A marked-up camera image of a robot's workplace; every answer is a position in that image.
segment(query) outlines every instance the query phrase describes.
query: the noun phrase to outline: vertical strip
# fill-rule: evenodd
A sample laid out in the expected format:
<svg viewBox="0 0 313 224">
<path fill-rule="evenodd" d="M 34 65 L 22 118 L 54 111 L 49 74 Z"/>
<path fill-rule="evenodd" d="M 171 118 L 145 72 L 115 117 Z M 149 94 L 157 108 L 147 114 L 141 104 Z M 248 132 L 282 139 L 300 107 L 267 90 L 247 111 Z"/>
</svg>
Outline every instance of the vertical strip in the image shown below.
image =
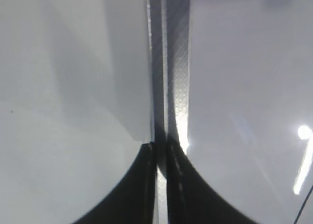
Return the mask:
<svg viewBox="0 0 313 224">
<path fill-rule="evenodd" d="M 167 44 L 165 0 L 147 0 L 149 48 L 151 53 L 153 119 L 157 143 L 157 217 L 159 224 L 167 224 L 167 200 L 165 178 L 165 145 L 167 133 Z"/>
</svg>

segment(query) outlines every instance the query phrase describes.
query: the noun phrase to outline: gray surface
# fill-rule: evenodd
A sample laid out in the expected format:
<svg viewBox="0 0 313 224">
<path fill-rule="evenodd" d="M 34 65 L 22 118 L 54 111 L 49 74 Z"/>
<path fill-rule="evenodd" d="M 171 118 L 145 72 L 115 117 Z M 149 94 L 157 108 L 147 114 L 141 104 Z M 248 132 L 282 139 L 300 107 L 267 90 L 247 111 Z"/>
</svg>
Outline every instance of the gray surface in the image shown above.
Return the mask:
<svg viewBox="0 0 313 224">
<path fill-rule="evenodd" d="M 145 0 L 0 0 L 0 223 L 63 224 L 151 140 Z"/>
<path fill-rule="evenodd" d="M 312 0 L 192 0 L 191 11 L 188 156 L 244 214 L 293 223 L 313 184 L 311 169 L 293 192 L 308 145 L 297 128 L 313 125 Z"/>
</svg>

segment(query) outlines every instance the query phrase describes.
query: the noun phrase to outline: gray panel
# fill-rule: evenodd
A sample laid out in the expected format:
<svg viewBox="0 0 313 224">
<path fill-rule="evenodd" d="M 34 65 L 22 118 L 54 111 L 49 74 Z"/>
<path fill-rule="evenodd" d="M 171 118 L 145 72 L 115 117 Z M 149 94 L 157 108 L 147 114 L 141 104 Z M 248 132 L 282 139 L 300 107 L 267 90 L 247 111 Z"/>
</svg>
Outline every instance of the gray panel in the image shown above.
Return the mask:
<svg viewBox="0 0 313 224">
<path fill-rule="evenodd" d="M 292 223 L 313 183 L 313 139 L 297 133 L 313 126 L 312 0 L 191 7 L 188 156 L 244 214 Z"/>
</svg>

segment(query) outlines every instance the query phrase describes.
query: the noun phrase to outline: thin black wire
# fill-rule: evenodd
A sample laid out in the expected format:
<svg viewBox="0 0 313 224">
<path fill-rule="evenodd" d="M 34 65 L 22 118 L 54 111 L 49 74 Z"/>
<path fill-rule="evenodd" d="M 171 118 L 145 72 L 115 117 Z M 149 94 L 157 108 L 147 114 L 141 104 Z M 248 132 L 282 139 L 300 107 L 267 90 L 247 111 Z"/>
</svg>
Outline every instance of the thin black wire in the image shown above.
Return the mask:
<svg viewBox="0 0 313 224">
<path fill-rule="evenodd" d="M 310 191 L 308 192 L 307 196 L 305 197 L 305 200 L 303 201 L 303 204 L 302 204 L 302 206 L 301 206 L 301 208 L 300 208 L 300 210 L 299 210 L 299 213 L 298 213 L 296 219 L 294 220 L 294 223 L 293 223 L 293 224 L 297 224 L 297 223 L 298 223 L 299 218 L 300 218 L 300 216 L 301 216 L 301 214 L 302 214 L 302 211 L 303 211 L 305 205 L 307 204 L 308 199 L 309 199 L 309 197 L 310 197 L 312 191 L 313 191 L 313 186 L 311 187 Z"/>
</svg>

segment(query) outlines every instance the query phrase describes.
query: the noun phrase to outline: white wall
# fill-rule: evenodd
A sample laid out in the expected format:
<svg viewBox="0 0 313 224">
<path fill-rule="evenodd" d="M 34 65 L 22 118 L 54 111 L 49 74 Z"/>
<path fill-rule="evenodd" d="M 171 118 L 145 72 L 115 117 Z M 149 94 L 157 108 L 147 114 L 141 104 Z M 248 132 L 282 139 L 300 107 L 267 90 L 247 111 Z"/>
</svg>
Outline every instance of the white wall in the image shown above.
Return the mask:
<svg viewBox="0 0 313 224">
<path fill-rule="evenodd" d="M 309 147 L 297 129 L 313 127 L 312 13 L 313 0 L 191 1 L 188 156 L 259 223 L 293 223 L 313 184 L 311 168 L 294 193 Z"/>
<path fill-rule="evenodd" d="M 70 223 L 151 139 L 145 0 L 0 0 L 0 223 Z"/>
</svg>

